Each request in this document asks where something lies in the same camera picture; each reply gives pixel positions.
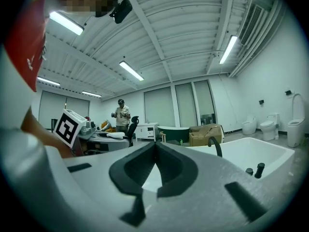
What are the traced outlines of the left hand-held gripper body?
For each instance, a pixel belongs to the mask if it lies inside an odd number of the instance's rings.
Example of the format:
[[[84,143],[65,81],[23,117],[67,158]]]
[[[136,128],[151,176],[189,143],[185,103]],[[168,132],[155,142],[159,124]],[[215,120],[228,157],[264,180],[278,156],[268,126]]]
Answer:
[[[96,132],[93,121],[77,114],[73,110],[63,109],[53,133],[68,147],[73,148],[77,137],[88,140]]]

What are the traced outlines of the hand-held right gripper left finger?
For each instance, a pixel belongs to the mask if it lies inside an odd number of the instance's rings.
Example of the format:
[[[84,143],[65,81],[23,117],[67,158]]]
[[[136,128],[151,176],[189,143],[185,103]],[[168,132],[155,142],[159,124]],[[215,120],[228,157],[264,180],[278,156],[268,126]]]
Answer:
[[[134,174],[145,174],[146,179],[138,184],[141,196],[122,193],[110,178],[110,167],[118,160],[137,152],[150,142],[137,143],[132,147],[111,151],[99,155],[66,159],[68,167],[88,163],[90,167],[72,173],[73,179],[81,190],[98,208],[103,216],[102,223],[112,225],[110,231],[118,232],[149,232],[145,227],[146,215],[156,202],[157,167],[141,170],[145,163],[141,160],[134,168]]]

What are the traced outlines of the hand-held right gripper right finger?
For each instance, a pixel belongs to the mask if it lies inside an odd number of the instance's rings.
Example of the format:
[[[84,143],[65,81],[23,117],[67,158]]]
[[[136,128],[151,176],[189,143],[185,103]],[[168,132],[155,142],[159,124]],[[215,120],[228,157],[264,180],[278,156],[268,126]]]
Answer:
[[[280,190],[290,170],[289,149],[264,141],[176,147],[198,175],[181,195],[157,198],[147,212],[150,232],[246,232],[263,229],[282,209]]]

